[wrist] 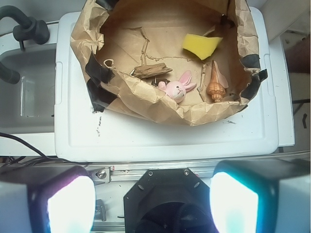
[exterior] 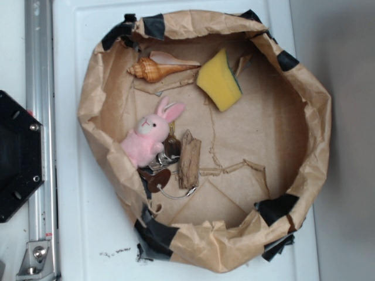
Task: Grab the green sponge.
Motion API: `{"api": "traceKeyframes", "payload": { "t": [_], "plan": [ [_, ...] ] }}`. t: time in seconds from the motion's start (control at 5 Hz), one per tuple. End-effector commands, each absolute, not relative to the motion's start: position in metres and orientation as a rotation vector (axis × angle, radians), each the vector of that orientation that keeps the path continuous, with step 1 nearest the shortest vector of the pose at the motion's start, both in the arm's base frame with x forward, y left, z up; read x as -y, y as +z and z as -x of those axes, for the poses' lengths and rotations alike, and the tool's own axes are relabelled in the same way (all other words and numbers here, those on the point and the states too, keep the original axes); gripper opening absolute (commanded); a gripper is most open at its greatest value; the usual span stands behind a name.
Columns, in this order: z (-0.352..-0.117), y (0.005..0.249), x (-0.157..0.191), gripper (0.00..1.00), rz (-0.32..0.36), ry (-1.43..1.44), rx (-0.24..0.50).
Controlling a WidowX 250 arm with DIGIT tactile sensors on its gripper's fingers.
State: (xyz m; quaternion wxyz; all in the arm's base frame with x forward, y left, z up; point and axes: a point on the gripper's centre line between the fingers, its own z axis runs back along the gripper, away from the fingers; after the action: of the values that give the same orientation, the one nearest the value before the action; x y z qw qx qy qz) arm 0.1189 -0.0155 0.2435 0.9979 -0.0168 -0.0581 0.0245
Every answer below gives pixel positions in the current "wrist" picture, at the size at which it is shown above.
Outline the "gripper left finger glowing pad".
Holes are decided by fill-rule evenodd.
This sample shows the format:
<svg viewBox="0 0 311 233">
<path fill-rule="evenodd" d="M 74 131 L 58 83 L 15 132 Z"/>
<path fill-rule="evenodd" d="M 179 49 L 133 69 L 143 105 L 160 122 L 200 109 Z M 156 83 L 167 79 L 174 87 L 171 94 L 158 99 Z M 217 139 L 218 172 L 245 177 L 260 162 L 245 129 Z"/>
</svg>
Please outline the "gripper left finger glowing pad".
<svg viewBox="0 0 311 233">
<path fill-rule="evenodd" d="M 82 166 L 0 169 L 2 233 L 89 233 L 95 185 Z"/>
</svg>

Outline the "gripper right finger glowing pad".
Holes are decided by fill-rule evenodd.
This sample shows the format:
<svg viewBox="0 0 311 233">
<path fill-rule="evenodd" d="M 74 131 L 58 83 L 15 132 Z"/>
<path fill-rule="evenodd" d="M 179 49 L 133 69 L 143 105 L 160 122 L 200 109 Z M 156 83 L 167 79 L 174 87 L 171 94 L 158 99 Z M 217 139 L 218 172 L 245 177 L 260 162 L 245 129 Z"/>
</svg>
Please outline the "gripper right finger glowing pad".
<svg viewBox="0 0 311 233">
<path fill-rule="evenodd" d="M 309 233 L 311 164 L 222 160 L 211 178 L 209 200 L 221 233 Z"/>
</svg>

